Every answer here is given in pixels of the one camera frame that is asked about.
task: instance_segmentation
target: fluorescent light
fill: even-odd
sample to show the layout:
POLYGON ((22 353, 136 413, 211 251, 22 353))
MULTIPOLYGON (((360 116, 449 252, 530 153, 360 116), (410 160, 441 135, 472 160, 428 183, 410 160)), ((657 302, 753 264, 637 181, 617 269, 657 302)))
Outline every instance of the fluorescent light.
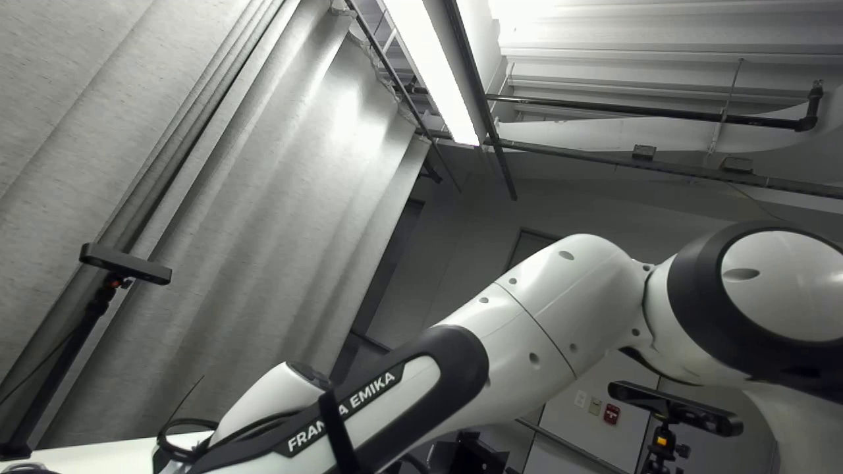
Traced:
POLYGON ((381 0, 385 10, 400 36, 404 50, 416 66, 416 73, 428 83, 438 103, 442 122, 454 141, 479 144, 468 104, 455 83, 454 69, 445 58, 441 35, 425 7, 425 0, 381 0))

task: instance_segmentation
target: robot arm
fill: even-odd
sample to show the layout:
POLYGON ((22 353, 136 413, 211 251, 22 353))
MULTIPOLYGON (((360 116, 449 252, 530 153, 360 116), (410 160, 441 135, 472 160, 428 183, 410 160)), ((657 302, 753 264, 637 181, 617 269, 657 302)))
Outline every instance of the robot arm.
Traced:
POLYGON ((654 273, 613 243, 590 235, 567 237, 504 273, 416 343, 389 353, 364 381, 343 384, 330 398, 287 366, 268 370, 234 402, 189 465, 168 469, 189 474, 347 470, 343 463, 354 452, 356 465, 379 470, 413 445, 445 432, 530 413, 613 348, 630 348, 642 362, 676 378, 723 381, 728 374, 724 381, 741 384, 753 370, 730 366, 699 343, 708 331, 692 331, 695 323, 675 307, 699 302, 676 302, 687 298, 680 293, 683 272, 711 273, 695 255, 717 261, 715 293, 723 286, 723 261, 741 261, 728 272, 749 277, 750 272, 742 269, 749 251, 741 255, 728 251, 750 235, 758 230, 717 239, 717 252, 699 252, 711 239, 690 245, 654 273))

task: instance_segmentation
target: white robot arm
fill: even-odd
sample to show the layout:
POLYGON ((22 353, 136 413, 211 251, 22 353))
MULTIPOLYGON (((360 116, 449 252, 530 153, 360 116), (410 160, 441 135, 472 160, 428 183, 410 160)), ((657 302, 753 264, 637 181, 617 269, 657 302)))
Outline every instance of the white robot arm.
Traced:
POLYGON ((657 269, 608 239, 567 237, 359 384, 327 391, 271 368, 168 470, 379 470, 445 432, 530 413, 617 348, 692 384, 766 378, 833 394, 841 376, 812 374, 831 374, 825 357, 843 353, 841 302, 841 251, 802 231, 730 227, 657 269))

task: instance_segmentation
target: wall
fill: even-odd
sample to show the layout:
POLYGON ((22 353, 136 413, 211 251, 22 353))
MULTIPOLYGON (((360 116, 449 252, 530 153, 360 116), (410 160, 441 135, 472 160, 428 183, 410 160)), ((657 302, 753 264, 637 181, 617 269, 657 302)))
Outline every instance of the wall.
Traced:
MULTIPOLYGON (((441 320, 497 277, 507 265, 507 252, 524 227, 559 235, 603 235, 630 255, 654 264, 692 237, 717 231, 730 222, 779 218, 831 231, 833 237, 841 237, 843 230, 843 218, 831 212, 836 203, 828 199, 796 199, 782 191, 762 195, 642 170, 567 166, 536 154, 512 158, 522 195, 520 203, 512 203, 488 158, 449 153, 449 164, 460 181, 460 191, 442 183, 429 197, 370 328, 372 339, 389 348, 441 320)), ((704 402, 711 398, 711 391, 683 394, 704 402)), ((724 470, 724 463, 741 465, 742 470, 773 470, 777 447, 758 410, 738 391, 717 391, 711 402, 738 410, 750 426, 750 434, 730 441, 687 434, 699 455, 686 463, 686 470, 724 470)), ((575 439, 572 432, 561 432, 572 445, 603 441, 596 436, 575 439)), ((530 432, 504 426, 488 439, 512 447, 514 465, 524 465, 524 449, 532 445, 530 432)), ((572 455, 561 455, 549 441, 537 441, 536 452, 539 452, 542 461, 532 463, 549 465, 550 455, 559 469, 568 463, 576 465, 576 461, 561 463, 561 457, 572 455)))

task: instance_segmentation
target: ceiling light fixture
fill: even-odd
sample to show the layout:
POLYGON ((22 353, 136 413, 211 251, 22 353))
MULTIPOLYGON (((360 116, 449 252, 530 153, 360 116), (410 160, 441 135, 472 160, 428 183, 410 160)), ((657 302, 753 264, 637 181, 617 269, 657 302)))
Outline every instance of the ceiling light fixture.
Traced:
POLYGON ((445 58, 441 35, 433 27, 425 0, 381 0, 381 4, 416 73, 438 103, 438 110, 454 141, 479 144, 468 104, 455 83, 454 69, 445 58))

